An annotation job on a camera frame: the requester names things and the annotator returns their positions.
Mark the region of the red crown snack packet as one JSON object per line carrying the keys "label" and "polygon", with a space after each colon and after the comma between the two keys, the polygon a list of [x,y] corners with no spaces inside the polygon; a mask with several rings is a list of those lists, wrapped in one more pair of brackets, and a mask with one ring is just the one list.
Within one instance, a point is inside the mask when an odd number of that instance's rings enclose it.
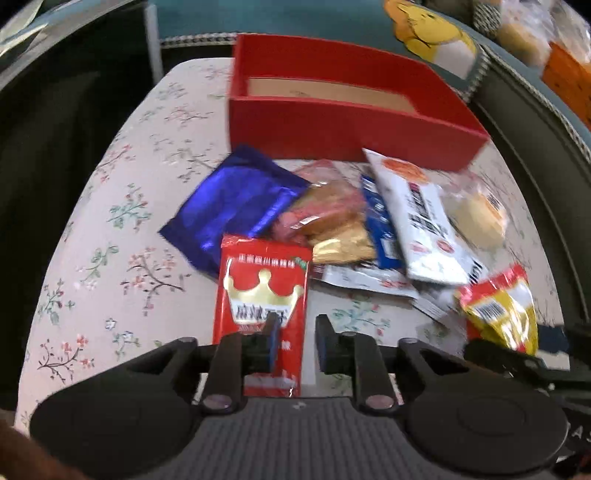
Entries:
{"label": "red crown snack packet", "polygon": [[231,234],[222,238],[212,340],[257,333],[270,314],[281,323],[276,366],[270,373],[247,376],[246,395],[301,394],[311,257],[311,248],[297,244]]}

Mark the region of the white duck gizzard packet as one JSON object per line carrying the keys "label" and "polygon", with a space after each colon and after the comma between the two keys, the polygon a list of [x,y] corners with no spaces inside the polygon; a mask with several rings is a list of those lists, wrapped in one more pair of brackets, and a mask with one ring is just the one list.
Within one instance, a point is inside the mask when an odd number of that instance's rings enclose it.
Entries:
{"label": "white duck gizzard packet", "polygon": [[418,290],[396,269],[380,269],[375,265],[315,265],[311,277],[325,284],[352,290],[417,299]]}

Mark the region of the red yellow snack packet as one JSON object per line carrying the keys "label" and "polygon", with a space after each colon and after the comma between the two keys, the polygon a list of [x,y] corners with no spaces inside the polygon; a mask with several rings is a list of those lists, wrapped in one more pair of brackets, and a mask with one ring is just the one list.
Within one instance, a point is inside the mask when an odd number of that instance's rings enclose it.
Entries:
{"label": "red yellow snack packet", "polygon": [[457,293],[468,340],[483,339],[535,356],[538,324],[527,272],[519,263]]}

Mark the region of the blue white candy packet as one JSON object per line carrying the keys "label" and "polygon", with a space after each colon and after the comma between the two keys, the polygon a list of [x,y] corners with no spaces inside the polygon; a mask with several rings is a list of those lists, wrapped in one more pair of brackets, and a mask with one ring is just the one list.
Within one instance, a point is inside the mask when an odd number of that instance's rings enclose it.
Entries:
{"label": "blue white candy packet", "polygon": [[404,269],[405,262],[399,248],[398,235],[375,179],[362,175],[361,189],[367,204],[366,228],[377,252],[378,267]]}

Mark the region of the gold foil snack packet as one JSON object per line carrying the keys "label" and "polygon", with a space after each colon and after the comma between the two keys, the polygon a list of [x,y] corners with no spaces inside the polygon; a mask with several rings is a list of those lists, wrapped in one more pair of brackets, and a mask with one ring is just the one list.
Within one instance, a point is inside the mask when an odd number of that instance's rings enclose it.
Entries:
{"label": "gold foil snack packet", "polygon": [[353,220],[308,239],[315,264],[349,264],[376,260],[376,247],[362,220]]}

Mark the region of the white noodle snack packet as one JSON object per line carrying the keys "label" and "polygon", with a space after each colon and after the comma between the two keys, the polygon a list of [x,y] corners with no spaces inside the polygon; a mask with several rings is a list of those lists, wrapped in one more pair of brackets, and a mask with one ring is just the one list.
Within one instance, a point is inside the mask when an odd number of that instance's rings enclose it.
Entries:
{"label": "white noodle snack packet", "polygon": [[364,149],[378,190],[398,234],[407,276],[414,281],[460,286],[469,282],[438,189],[408,161]]}

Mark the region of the pink clear snack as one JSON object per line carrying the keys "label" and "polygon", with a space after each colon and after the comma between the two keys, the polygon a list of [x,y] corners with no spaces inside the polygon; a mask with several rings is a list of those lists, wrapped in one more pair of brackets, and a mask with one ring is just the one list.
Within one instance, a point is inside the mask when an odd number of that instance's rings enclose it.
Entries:
{"label": "pink clear snack", "polygon": [[306,245],[308,238],[363,214],[362,192],[349,183],[334,162],[315,160],[294,170],[294,174],[310,185],[301,198],[277,217],[271,228],[273,239]]}

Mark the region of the blue foil snack packet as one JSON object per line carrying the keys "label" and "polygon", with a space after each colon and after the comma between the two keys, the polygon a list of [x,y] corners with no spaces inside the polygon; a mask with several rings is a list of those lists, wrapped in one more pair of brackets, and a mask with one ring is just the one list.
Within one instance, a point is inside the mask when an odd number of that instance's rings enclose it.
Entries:
{"label": "blue foil snack packet", "polygon": [[263,235],[310,186],[308,180],[242,145],[198,185],[159,234],[194,269],[215,277],[224,234]]}

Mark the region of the clear yellow pastry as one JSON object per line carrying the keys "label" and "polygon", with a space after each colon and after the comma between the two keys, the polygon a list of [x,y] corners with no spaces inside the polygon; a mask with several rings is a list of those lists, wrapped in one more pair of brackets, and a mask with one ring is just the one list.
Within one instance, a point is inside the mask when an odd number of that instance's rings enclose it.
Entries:
{"label": "clear yellow pastry", "polygon": [[473,173],[461,174],[439,187],[452,225],[472,246],[497,250],[506,240],[509,212],[491,186]]}

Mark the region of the white Kaprons wafer packet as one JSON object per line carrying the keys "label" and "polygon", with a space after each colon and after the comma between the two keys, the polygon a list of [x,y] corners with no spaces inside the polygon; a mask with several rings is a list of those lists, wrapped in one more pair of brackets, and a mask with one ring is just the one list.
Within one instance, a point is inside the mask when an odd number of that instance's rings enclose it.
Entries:
{"label": "white Kaprons wafer packet", "polygon": [[[488,276],[489,269],[476,257],[464,264],[469,273],[470,284],[477,284]],[[417,282],[419,297],[412,305],[432,320],[450,328],[460,321],[459,301],[456,297],[458,287]]]}

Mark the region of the floral tablecloth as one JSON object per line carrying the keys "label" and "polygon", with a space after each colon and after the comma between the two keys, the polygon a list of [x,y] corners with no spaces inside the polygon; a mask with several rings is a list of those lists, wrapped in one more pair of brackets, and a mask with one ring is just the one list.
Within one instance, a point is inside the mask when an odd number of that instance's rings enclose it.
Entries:
{"label": "floral tablecloth", "polygon": [[[216,280],[195,271],[158,230],[228,151],[231,59],[174,67],[130,115],[89,178],[57,244],[40,291],[20,377],[15,426],[26,432],[52,393],[179,337],[213,343]],[[542,325],[562,326],[556,284],[530,210],[489,142],[469,166],[510,212],[503,249],[475,250],[497,273],[522,264]],[[315,316],[379,344],[404,337],[460,353],[461,337],[404,298],[311,281],[303,396],[345,395],[348,377],[318,373]]]}

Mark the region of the red cardboard box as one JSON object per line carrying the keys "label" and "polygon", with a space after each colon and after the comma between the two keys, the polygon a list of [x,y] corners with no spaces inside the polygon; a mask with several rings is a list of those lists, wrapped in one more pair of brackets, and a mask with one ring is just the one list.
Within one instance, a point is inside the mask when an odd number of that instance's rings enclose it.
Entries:
{"label": "red cardboard box", "polygon": [[490,137],[426,64],[370,47],[242,34],[228,91],[232,148],[273,159],[362,162],[365,150],[460,171]]}

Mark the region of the black side table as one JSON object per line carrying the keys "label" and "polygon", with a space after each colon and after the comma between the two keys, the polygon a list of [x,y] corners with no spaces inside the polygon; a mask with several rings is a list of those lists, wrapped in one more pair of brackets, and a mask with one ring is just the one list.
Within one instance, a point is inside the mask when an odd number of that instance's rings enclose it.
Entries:
{"label": "black side table", "polygon": [[87,179],[161,74],[155,7],[82,1],[1,64],[1,406],[14,410],[45,271]]}

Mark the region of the teal lion sofa cover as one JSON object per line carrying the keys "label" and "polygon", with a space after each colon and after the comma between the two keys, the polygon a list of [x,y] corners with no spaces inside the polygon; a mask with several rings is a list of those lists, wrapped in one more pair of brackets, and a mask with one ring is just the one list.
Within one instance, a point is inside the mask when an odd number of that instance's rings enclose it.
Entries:
{"label": "teal lion sofa cover", "polygon": [[157,1],[159,33],[229,41],[237,33],[304,36],[373,47],[433,68],[468,102],[489,59],[474,32],[414,1]]}

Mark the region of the orange plastic basket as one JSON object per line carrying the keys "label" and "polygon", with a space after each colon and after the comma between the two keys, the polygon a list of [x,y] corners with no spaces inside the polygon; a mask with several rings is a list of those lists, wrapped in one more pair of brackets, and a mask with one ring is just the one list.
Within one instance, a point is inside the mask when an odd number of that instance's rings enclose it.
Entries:
{"label": "orange plastic basket", "polygon": [[565,48],[555,42],[551,42],[550,47],[542,80],[587,127],[590,127],[590,64],[578,62]]}

